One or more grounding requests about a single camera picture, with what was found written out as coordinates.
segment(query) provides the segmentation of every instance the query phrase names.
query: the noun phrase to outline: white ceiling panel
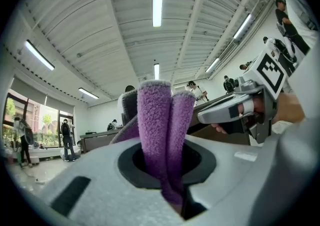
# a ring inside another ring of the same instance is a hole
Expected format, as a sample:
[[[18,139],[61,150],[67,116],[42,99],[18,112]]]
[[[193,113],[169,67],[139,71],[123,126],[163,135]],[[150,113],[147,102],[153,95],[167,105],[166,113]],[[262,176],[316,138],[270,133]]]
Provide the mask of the white ceiling panel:
[[[155,63],[160,64],[161,79],[171,83],[203,75],[246,15],[252,13],[255,19],[266,3],[199,1],[195,6],[196,0],[163,0],[162,25],[153,27],[152,0],[22,0],[4,45],[28,71],[59,92],[92,103],[78,91],[83,87],[104,101],[113,100],[127,85],[152,79]],[[55,66],[53,71],[23,48],[26,39]]]

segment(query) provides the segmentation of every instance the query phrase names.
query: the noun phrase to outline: table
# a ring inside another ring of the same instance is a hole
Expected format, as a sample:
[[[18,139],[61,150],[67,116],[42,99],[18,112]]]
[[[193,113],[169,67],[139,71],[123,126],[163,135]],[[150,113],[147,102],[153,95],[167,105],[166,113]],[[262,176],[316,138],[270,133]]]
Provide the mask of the table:
[[[120,129],[115,129],[106,132],[80,135],[83,152],[86,153],[93,149],[107,146],[119,131]]]

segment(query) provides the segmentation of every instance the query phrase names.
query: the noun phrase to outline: dark pants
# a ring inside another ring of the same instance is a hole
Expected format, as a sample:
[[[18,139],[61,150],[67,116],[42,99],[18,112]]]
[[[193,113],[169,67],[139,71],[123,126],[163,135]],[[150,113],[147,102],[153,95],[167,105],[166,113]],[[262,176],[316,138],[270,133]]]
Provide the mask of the dark pants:
[[[31,164],[31,159],[29,155],[29,144],[26,141],[26,137],[21,136],[20,140],[21,140],[21,163],[25,162],[25,156],[26,156],[28,163]]]
[[[74,151],[74,147],[73,147],[73,140],[71,136],[64,136],[63,137],[63,146],[66,146],[69,144],[69,149],[71,151],[71,159],[75,159],[76,158],[76,154]],[[64,148],[64,159],[68,160],[68,149]]]
[[[304,41],[302,36],[299,34],[290,37],[291,41],[301,50],[301,52],[306,55],[310,49],[307,43]]]
[[[283,53],[280,53],[278,61],[286,71],[288,77],[290,77],[296,69],[295,66],[285,58]]]
[[[71,151],[71,159],[73,160],[76,158],[76,154],[73,146],[71,146],[70,151]],[[68,149],[66,148],[64,148],[64,159],[68,160]]]

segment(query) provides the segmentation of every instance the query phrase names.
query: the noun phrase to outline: white label sticker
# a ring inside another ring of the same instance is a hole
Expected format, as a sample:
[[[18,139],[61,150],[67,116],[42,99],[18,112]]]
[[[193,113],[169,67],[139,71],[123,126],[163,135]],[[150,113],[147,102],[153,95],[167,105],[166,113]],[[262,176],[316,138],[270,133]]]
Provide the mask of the white label sticker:
[[[242,152],[242,151],[237,151],[236,153],[234,153],[234,156],[236,158],[251,161],[251,162],[255,162],[257,159],[257,154],[247,153],[247,152]]]

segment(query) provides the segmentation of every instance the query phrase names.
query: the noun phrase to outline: window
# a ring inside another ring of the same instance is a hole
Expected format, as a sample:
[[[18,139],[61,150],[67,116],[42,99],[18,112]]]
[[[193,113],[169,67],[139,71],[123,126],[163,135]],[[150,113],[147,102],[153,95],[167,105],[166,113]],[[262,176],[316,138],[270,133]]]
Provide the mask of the window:
[[[58,136],[58,114],[59,111],[28,100],[25,120],[31,127],[33,139],[45,148],[59,147]]]
[[[71,113],[67,113],[67,112],[64,112],[64,111],[60,111],[60,114],[59,114],[59,136],[60,136],[60,143],[61,145],[63,145],[63,138],[61,137],[61,126],[64,122],[64,120],[67,120],[69,126],[70,124],[74,124],[74,117],[73,117],[73,114]],[[75,142],[75,132],[74,132],[74,129],[71,127],[70,128],[70,132],[71,132],[71,137],[72,137],[72,142],[73,142],[73,145],[76,145],[76,142]]]
[[[26,120],[33,132],[33,139],[45,148],[63,147],[62,139],[60,139],[61,124],[65,118],[69,123],[73,124],[74,121],[71,113],[45,106],[9,89],[2,126],[2,137],[8,145],[14,140],[15,117]]]
[[[2,141],[4,146],[10,147],[11,143],[15,140],[15,130],[13,126],[3,124],[2,125]]]

